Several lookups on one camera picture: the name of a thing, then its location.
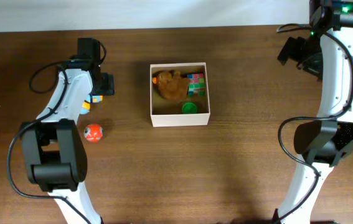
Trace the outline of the orange blue duck toy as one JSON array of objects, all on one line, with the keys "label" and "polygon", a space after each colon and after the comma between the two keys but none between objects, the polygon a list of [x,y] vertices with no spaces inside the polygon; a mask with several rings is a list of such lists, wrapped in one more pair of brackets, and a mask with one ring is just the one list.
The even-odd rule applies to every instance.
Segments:
[{"label": "orange blue duck toy", "polygon": [[88,114],[91,110],[92,104],[99,103],[102,100],[103,100],[102,95],[97,95],[97,96],[88,95],[82,104],[80,114]]}]

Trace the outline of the green round plastic toy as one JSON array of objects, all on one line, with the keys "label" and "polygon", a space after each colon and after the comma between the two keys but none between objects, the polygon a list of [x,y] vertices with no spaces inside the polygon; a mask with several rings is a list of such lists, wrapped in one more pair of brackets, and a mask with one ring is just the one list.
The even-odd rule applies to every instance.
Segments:
[{"label": "green round plastic toy", "polygon": [[197,105],[193,102],[184,103],[182,106],[182,114],[196,114]]}]

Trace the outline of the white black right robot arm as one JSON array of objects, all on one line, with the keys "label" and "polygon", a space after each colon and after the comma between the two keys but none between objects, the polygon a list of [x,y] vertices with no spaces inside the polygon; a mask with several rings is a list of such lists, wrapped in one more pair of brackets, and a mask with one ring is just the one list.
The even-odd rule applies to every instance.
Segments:
[{"label": "white black right robot arm", "polygon": [[319,111],[299,116],[294,133],[297,164],[288,193],[273,223],[309,223],[321,187],[339,162],[353,152],[353,2],[311,1],[309,24],[285,24],[279,33],[310,31],[289,38],[278,56],[322,81]]}]

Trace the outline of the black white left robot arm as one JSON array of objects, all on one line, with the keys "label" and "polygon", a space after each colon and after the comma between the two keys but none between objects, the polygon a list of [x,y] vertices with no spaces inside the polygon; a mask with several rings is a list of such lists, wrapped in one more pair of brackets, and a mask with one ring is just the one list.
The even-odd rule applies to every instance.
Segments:
[{"label": "black white left robot arm", "polygon": [[86,103],[99,103],[115,93],[112,75],[101,72],[106,48],[94,38],[79,38],[77,53],[54,62],[51,99],[31,122],[21,124],[11,141],[21,140],[27,178],[53,199],[68,223],[102,223],[93,208],[85,179],[88,160],[77,129]]}]

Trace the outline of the colourful puzzle cube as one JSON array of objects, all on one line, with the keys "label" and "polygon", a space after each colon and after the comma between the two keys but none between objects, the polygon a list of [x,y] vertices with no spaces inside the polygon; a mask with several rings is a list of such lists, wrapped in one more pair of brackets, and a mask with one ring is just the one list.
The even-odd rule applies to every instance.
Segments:
[{"label": "colourful puzzle cube", "polygon": [[188,74],[190,83],[187,94],[189,96],[204,96],[206,92],[205,76],[203,73]]}]

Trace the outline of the brown plush toy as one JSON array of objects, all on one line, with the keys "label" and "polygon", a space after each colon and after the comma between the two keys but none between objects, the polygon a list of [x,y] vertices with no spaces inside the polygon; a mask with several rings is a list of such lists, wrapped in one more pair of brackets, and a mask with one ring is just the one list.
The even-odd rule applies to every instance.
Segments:
[{"label": "brown plush toy", "polygon": [[152,78],[160,95],[171,101],[181,101],[187,98],[190,80],[183,77],[179,70],[163,70]]}]

